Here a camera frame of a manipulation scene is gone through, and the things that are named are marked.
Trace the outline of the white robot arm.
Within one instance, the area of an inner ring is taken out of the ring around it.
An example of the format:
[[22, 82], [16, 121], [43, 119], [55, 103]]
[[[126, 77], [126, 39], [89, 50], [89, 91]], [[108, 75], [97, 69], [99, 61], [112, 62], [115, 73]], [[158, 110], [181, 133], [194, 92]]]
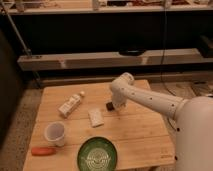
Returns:
[[186, 99], [137, 88], [125, 72], [110, 83], [115, 109], [131, 100], [176, 122], [175, 171], [213, 171], [213, 98]]

